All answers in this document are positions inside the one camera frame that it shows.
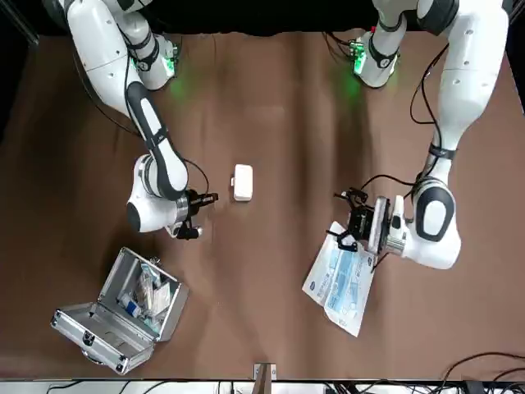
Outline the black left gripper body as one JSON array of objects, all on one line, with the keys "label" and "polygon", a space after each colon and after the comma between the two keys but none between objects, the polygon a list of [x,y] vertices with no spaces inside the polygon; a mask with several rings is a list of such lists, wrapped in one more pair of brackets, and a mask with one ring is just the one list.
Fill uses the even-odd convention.
[{"label": "black left gripper body", "polygon": [[350,207],[347,226],[349,234],[357,241],[368,241],[371,234],[373,217],[373,207],[368,205],[352,205]]}]

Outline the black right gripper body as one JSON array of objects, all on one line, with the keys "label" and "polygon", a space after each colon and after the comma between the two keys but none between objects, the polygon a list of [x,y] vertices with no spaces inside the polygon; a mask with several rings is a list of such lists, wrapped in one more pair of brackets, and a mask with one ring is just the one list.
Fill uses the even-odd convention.
[{"label": "black right gripper body", "polygon": [[206,194],[200,194],[196,190],[187,190],[186,197],[188,200],[188,214],[196,215],[203,205],[203,199],[206,197]]}]

